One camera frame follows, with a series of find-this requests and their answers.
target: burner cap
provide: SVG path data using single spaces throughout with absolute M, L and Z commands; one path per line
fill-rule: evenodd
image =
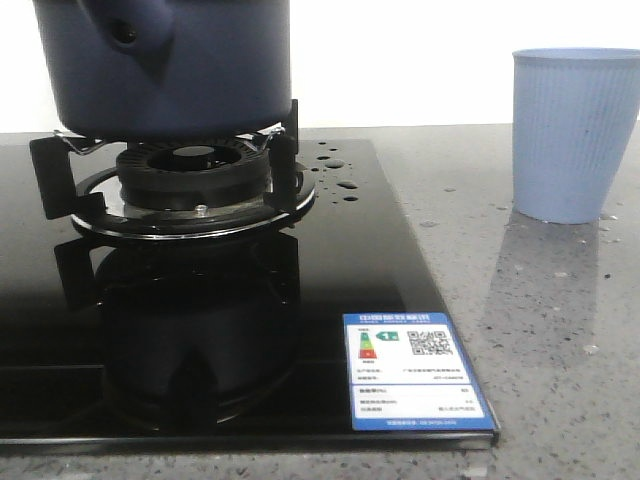
M 237 139 L 146 143 L 118 155 L 116 172 L 128 204 L 188 211 L 197 205 L 231 205 L 264 192 L 269 158 Z

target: ribbed cup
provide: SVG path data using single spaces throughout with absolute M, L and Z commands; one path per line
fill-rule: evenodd
M 555 223 L 594 221 L 638 118 L 640 50 L 513 56 L 515 208 Z

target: gas stove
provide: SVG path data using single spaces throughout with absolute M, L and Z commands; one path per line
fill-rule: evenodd
M 94 144 L 65 141 L 0 147 L 3 451 L 486 448 L 497 439 L 452 324 L 482 421 L 358 423 L 356 403 L 376 401 L 354 400 L 349 319 L 448 315 L 369 142 L 296 140 L 295 162 L 265 173 L 260 144 L 238 139 L 115 143 L 86 156 L 74 149 Z M 291 160 L 291 142 L 283 148 Z M 154 175 L 143 171 L 149 162 L 171 172 L 176 155 L 194 172 L 249 157 L 257 167 L 237 188 L 157 205 L 136 175 Z M 48 175 L 65 188 L 48 188 Z M 376 350 L 361 330 L 356 357 L 371 366 Z

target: granite countertop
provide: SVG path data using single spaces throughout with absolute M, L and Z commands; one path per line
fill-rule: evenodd
M 502 423 L 476 452 L 29 456 L 0 478 L 577 479 L 640 471 L 640 131 L 598 223 L 512 211 L 510 125 L 303 130 L 371 139 Z

